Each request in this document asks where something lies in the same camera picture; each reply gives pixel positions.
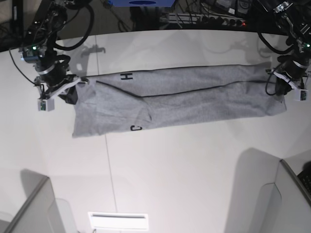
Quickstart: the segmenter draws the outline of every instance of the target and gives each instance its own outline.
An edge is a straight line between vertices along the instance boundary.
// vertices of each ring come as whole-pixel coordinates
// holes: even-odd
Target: white table
[[[283,49],[284,37],[268,39]],[[81,76],[276,64],[276,55],[255,33],[225,31],[90,36],[66,54],[72,72]],[[13,55],[28,77],[37,76],[17,51]],[[0,54],[0,61],[0,211],[11,216],[25,201],[20,172],[29,169],[50,176],[56,197],[69,202],[80,232],[91,233],[88,211],[148,213],[151,233],[226,232],[230,201],[241,185],[247,198],[236,204],[247,208],[237,214],[242,224],[229,232],[246,233],[259,189],[275,180],[279,158],[311,150],[311,104],[295,102],[291,95],[288,111],[274,117],[72,139],[73,106],[57,99],[55,111],[38,112],[37,89],[15,69],[8,52]]]

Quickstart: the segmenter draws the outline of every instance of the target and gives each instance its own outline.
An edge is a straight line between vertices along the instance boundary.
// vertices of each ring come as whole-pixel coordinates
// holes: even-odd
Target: gray fabric
[[[264,83],[233,83],[225,87],[182,94],[235,81],[267,80],[269,64],[256,66],[186,67],[109,74],[89,78],[77,86],[74,137],[108,132],[152,129],[241,117],[263,117],[286,110],[284,98],[270,97]],[[269,85],[273,92],[274,85]]]

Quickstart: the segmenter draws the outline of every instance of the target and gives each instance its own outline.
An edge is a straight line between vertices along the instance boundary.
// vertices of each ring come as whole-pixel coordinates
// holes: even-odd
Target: gray sweatpants
[[[282,113],[283,97],[268,96],[265,83],[248,82],[266,81],[267,68],[185,67],[90,77],[89,85],[77,86],[73,136]],[[225,86],[204,89],[220,85]],[[268,87],[274,91],[273,84]]]

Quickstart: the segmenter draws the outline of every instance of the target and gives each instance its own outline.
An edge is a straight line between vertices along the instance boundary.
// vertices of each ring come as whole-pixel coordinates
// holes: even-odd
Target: blue box
[[[151,7],[171,7],[174,0],[110,0],[113,6],[151,6]]]

